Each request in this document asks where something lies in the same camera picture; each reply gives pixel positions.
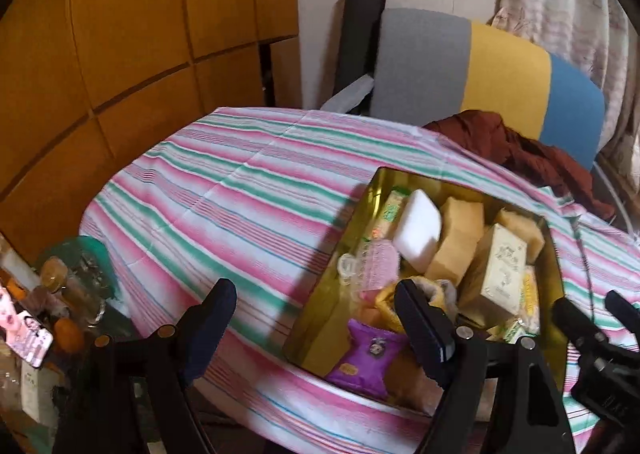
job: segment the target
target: striped tablecloth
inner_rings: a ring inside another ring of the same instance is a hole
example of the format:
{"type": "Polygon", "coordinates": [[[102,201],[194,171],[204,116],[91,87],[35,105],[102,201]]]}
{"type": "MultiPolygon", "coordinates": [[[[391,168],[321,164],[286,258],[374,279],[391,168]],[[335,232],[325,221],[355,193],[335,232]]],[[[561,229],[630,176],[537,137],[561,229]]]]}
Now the striped tablecloth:
{"type": "MultiPolygon", "coordinates": [[[[235,420],[296,452],[412,453],[427,418],[329,386],[282,356],[380,166],[468,185],[546,217],[567,296],[591,313],[593,286],[597,322],[628,339],[601,306],[610,286],[639,299],[632,243],[624,241],[621,252],[620,233],[580,217],[570,199],[533,188],[445,137],[377,119],[220,108],[117,173],[86,209],[81,233],[108,247],[142,334],[177,321],[218,278],[236,284],[238,310],[197,382],[235,420]]],[[[594,419],[566,394],[576,358],[570,351],[564,402],[581,447],[594,419]]]]}

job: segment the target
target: chair backrest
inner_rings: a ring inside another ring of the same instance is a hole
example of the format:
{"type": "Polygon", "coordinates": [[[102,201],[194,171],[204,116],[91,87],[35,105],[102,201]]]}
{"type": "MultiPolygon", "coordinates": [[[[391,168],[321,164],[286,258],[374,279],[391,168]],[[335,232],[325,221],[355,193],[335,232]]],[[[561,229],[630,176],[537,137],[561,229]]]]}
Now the chair backrest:
{"type": "Polygon", "coordinates": [[[385,10],[370,115],[423,126],[468,109],[498,112],[522,135],[593,164],[604,97],[578,69],[485,24],[385,10]]]}

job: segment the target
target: phone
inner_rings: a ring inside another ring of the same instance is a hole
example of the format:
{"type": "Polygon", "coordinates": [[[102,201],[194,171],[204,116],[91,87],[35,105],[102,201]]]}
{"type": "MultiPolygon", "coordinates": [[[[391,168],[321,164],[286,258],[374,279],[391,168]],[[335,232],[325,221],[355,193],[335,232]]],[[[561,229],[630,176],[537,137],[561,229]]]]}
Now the phone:
{"type": "Polygon", "coordinates": [[[53,335],[28,311],[16,309],[4,286],[0,286],[0,328],[6,345],[22,360],[35,369],[42,365],[53,335]]]}

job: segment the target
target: purple package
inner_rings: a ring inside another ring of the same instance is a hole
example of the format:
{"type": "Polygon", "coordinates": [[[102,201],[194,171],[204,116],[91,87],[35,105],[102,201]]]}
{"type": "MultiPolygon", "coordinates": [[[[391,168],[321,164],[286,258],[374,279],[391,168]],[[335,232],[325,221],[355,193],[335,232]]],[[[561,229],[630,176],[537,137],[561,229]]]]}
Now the purple package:
{"type": "Polygon", "coordinates": [[[407,336],[372,328],[354,319],[349,320],[347,327],[351,333],[351,349],[325,380],[384,400],[388,396],[384,381],[386,368],[407,343],[407,336]]]}

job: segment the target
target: patterned curtain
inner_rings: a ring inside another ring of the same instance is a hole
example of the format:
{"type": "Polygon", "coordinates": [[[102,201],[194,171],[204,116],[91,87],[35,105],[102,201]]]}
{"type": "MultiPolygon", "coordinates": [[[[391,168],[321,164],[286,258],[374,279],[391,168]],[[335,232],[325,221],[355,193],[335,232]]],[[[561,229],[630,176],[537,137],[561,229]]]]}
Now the patterned curtain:
{"type": "Polygon", "coordinates": [[[493,26],[531,40],[601,88],[606,113],[598,149],[640,183],[636,113],[638,36],[617,0],[500,0],[493,26]]]}

